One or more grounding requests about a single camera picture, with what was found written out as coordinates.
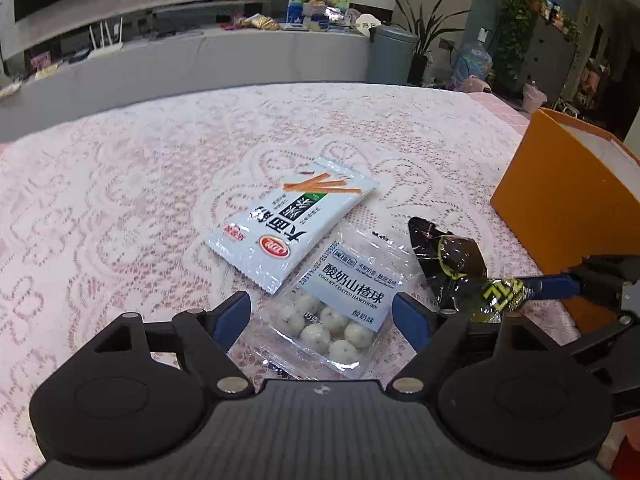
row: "snack bag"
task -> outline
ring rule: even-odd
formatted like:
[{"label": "snack bag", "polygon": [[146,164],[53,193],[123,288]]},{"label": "snack bag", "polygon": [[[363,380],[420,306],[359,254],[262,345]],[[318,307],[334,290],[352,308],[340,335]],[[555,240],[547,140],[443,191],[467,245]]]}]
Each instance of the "snack bag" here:
[{"label": "snack bag", "polygon": [[206,243],[273,294],[334,225],[377,187],[351,168],[319,157],[255,206],[232,216]]},{"label": "snack bag", "polygon": [[261,14],[254,14],[249,18],[240,18],[238,26],[259,28],[260,30],[280,30],[280,25],[273,21],[273,18]]},{"label": "snack bag", "polygon": [[465,312],[472,321],[500,323],[503,313],[533,297],[534,291],[522,280],[488,279],[475,240],[439,231],[422,218],[409,220],[409,233],[441,312]]},{"label": "snack bag", "polygon": [[392,326],[392,301],[412,277],[411,259],[379,235],[341,223],[260,313],[256,351],[293,377],[359,378]]}]

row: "pink lace tablecloth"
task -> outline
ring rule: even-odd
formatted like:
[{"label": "pink lace tablecloth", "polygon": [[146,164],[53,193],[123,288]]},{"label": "pink lace tablecloth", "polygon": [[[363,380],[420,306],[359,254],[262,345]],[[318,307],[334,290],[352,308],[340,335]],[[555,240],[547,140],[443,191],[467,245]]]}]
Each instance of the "pink lace tablecloth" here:
[{"label": "pink lace tablecloth", "polygon": [[[422,216],[478,240],[491,275],[538,273],[489,204],[520,139],[486,102],[464,94],[302,84],[138,104],[6,147],[0,478],[23,478],[42,462],[31,395],[119,314],[169,320],[242,289],[254,309],[264,305],[266,295],[204,238],[319,155],[380,182],[352,212],[357,224],[405,232],[409,217]],[[559,342],[576,337],[560,304],[530,304],[526,312]],[[385,345],[367,373],[383,383],[414,354],[395,329]],[[251,348],[243,335],[230,354],[259,383],[274,374]]]},{"label": "pink lace tablecloth", "polygon": [[511,108],[507,103],[498,99],[493,94],[473,93],[468,95],[470,99],[473,99],[477,103],[480,103],[487,110],[489,110],[497,118],[502,119],[505,123],[510,124],[511,127],[518,133],[523,134],[529,127],[529,119],[520,112],[517,112]]}]

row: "transparent plastic bag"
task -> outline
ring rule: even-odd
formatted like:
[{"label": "transparent plastic bag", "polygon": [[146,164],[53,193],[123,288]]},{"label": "transparent plastic bag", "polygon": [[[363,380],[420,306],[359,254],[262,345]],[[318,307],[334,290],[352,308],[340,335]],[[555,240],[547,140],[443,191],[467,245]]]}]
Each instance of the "transparent plastic bag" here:
[{"label": "transparent plastic bag", "polygon": [[524,111],[532,114],[544,103],[546,103],[546,94],[538,90],[536,82],[531,84],[525,83],[522,88],[522,94],[524,95],[524,101],[522,102],[522,108]]},{"label": "transparent plastic bag", "polygon": [[391,304],[416,271],[388,237],[342,222],[260,313],[256,351],[300,379],[357,379],[392,326]]}]

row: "green plant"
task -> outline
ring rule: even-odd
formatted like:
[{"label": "green plant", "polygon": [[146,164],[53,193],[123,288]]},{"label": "green plant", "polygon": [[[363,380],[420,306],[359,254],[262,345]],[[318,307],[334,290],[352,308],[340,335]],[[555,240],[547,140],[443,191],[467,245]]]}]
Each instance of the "green plant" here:
[{"label": "green plant", "polygon": [[562,25],[567,29],[567,36],[571,38],[575,44],[578,44],[578,40],[580,39],[580,31],[578,30],[578,23],[568,16],[565,16],[562,19]]},{"label": "green plant", "polygon": [[404,5],[402,4],[401,0],[395,0],[396,5],[400,9],[400,12],[402,12],[402,15],[406,19],[407,25],[409,27],[409,32],[412,32],[416,36],[418,36],[418,43],[415,45],[415,53],[418,56],[424,56],[433,40],[435,40],[437,37],[443,34],[447,34],[448,32],[462,32],[465,30],[464,28],[441,27],[445,20],[448,20],[453,16],[458,16],[460,14],[469,12],[469,9],[467,9],[460,10],[460,12],[454,12],[453,14],[448,14],[447,16],[444,16],[443,14],[436,16],[436,12],[438,12],[438,8],[443,1],[444,0],[438,0],[436,6],[433,7],[431,16],[429,16],[428,20],[425,21],[422,4],[420,4],[420,10],[418,12],[418,17],[416,18],[409,0],[404,0]]},{"label": "green plant", "polygon": [[501,0],[503,8],[494,55],[497,76],[517,79],[532,35],[532,18],[545,0]]}]

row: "cabinet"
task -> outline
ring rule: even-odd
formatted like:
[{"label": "cabinet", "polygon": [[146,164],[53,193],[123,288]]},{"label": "cabinet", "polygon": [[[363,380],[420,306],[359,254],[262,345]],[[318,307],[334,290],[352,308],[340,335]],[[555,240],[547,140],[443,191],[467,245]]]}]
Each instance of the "cabinet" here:
[{"label": "cabinet", "polygon": [[508,85],[508,92],[518,94],[525,83],[535,81],[546,94],[548,105],[553,105],[560,97],[576,50],[569,37],[538,16],[520,74],[513,85]]}]

